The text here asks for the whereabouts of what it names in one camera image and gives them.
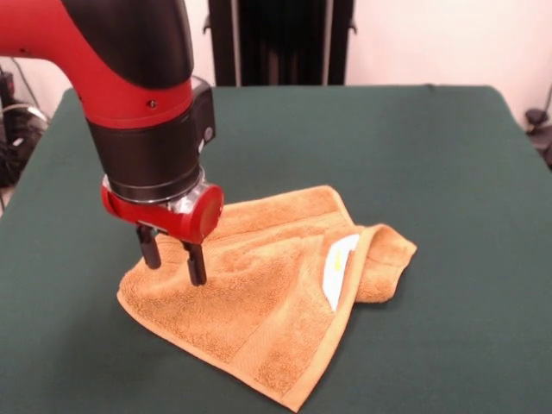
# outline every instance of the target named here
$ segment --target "orange towel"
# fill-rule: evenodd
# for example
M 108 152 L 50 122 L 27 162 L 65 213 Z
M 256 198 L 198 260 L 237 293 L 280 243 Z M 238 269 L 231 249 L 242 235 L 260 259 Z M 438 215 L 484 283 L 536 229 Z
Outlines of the orange towel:
M 331 253 L 347 236 L 354 250 Z M 416 251 L 385 225 L 355 225 L 328 186 L 227 205 L 204 244 L 205 286 L 191 285 L 179 241 L 157 240 L 161 268 L 141 260 L 131 269 L 117 293 L 122 307 L 295 412 L 328 366 L 354 302 L 392 298 Z

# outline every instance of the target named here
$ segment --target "green tablecloth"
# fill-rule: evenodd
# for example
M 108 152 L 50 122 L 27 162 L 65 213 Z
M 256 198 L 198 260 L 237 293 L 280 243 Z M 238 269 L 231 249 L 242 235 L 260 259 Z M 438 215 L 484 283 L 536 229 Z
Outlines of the green tablecloth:
M 550 175 L 489 88 L 216 89 L 209 180 L 229 203 L 330 184 L 419 247 L 356 306 L 303 413 L 552 410 Z M 0 412 L 286 412 L 150 335 L 116 301 L 140 257 L 101 205 L 73 91 L 0 220 Z

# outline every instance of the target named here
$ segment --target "black metal frame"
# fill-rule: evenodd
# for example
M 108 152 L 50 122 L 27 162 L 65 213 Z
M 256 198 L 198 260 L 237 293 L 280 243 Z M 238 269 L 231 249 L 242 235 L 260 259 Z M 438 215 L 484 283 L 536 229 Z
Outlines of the black metal frame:
M 314 54 L 310 53 L 308 58 L 303 57 L 298 62 L 300 79 L 293 79 L 289 76 L 282 76 L 279 81 L 281 85 L 321 85 L 323 71 L 323 26 L 320 29 L 320 18 L 324 21 L 326 0 L 310 0 L 313 18 L 308 24 L 313 26 L 313 37 L 311 43 L 317 44 Z M 241 53 L 258 53 L 261 50 L 256 39 L 243 37 L 244 33 L 255 33 L 255 21 L 243 19 L 242 15 L 250 13 L 250 6 L 254 2 L 249 0 L 238 0 L 240 4 L 240 43 Z M 329 55 L 328 85 L 343 85 L 345 82 L 345 71 L 348 55 L 348 36 L 351 29 L 354 0 L 334 0 L 334 13 L 332 16 L 331 49 Z M 219 86 L 237 86 L 235 62 L 234 62 L 234 39 L 232 26 L 231 0 L 209 0 L 209 28 L 211 31 L 211 42 L 213 58 L 215 63 L 216 84 Z M 259 60 L 250 60 L 248 63 L 241 61 L 241 85 L 268 85 L 267 69 L 258 65 Z

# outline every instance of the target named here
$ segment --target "black cable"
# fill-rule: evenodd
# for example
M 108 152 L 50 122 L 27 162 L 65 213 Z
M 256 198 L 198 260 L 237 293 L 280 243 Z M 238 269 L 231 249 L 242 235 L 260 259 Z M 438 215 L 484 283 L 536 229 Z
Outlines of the black cable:
M 544 112 L 549 111 L 550 101 L 552 101 L 552 85 L 550 85 L 549 96 L 546 98 L 546 104 L 544 105 Z
M 25 77 L 25 74 L 23 73 L 23 69 L 21 68 L 21 65 L 19 65 L 19 62 L 15 58 L 10 58 L 10 59 L 11 59 L 12 62 L 14 62 L 14 65 L 16 65 L 17 71 L 21 75 L 21 79 L 22 79 L 23 83 L 25 84 L 25 86 L 27 87 L 28 94 L 33 98 L 34 106 L 36 106 L 36 108 L 39 109 L 40 105 L 38 104 L 38 101 L 36 100 L 36 96 L 33 93 L 33 90 L 31 89 L 31 87 L 28 84 L 27 78 Z

